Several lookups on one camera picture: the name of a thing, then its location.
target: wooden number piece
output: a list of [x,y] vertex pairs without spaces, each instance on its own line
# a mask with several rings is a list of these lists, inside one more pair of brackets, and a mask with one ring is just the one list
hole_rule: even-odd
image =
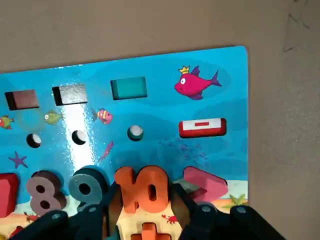
[[26,183],[26,190],[31,195],[31,208],[35,214],[42,216],[52,210],[62,210],[66,197],[60,192],[61,182],[50,171],[37,171]]
[[118,169],[114,178],[121,186],[126,213],[135,213],[138,207],[150,213],[166,209],[169,203],[168,176],[160,167],[144,167],[135,180],[133,169],[126,166]]
[[0,174],[0,218],[5,218],[15,210],[18,186],[16,174]]
[[171,240],[171,236],[157,233],[157,226],[152,222],[146,222],[142,224],[141,234],[131,235],[131,240]]
[[81,202],[78,211],[91,204],[99,204],[107,192],[104,176],[92,168],[81,168],[74,173],[69,181],[70,195]]

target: plus sign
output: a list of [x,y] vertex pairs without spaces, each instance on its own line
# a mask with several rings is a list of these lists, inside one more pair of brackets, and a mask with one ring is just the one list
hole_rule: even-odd
[[141,234],[131,235],[131,240],[171,240],[171,236],[157,233],[157,227],[154,223],[144,223]]

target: red and white block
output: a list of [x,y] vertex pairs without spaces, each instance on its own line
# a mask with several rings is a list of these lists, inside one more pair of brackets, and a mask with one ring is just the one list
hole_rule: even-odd
[[223,136],[227,133],[227,121],[224,118],[208,118],[179,122],[181,138],[200,138]]

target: cardboard surface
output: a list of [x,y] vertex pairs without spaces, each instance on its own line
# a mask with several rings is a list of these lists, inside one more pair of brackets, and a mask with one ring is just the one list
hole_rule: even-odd
[[320,2],[304,5],[305,0],[0,0],[0,72],[245,45],[250,204],[287,239],[316,239]]

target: starfish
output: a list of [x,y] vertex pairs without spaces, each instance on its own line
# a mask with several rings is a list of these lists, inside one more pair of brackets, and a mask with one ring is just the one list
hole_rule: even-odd
[[24,160],[27,158],[27,156],[23,156],[19,158],[17,151],[14,151],[14,153],[15,153],[15,158],[8,157],[8,159],[14,162],[15,169],[17,169],[19,165],[23,165],[26,168],[28,168],[28,166],[24,163]]

